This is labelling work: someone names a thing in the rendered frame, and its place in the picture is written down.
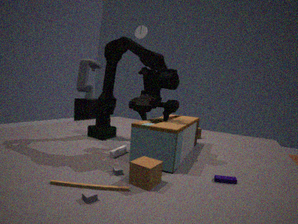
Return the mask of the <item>long thin wooden stick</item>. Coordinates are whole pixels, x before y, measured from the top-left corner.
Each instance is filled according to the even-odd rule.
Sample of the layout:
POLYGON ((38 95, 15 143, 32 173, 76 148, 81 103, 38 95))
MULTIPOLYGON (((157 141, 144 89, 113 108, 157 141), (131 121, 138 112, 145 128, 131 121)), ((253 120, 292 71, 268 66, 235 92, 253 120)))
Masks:
POLYGON ((69 187, 88 188, 88 189, 95 189, 95 190, 129 191, 129 186, 104 186, 104 185, 97 185, 97 184, 66 182, 66 181, 58 181, 58 180, 50 180, 50 184, 54 184, 56 186, 69 186, 69 187))

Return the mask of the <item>small purple block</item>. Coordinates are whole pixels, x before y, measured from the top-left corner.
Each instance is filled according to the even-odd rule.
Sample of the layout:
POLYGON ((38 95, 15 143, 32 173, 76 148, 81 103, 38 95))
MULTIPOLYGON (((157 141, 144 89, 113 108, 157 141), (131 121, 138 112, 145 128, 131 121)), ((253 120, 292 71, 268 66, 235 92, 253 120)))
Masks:
POLYGON ((237 179, 236 177, 230 177, 230 176, 223 176, 223 175, 215 175, 215 182, 219 182, 219 183, 230 183, 230 184, 236 184, 237 183, 237 179))

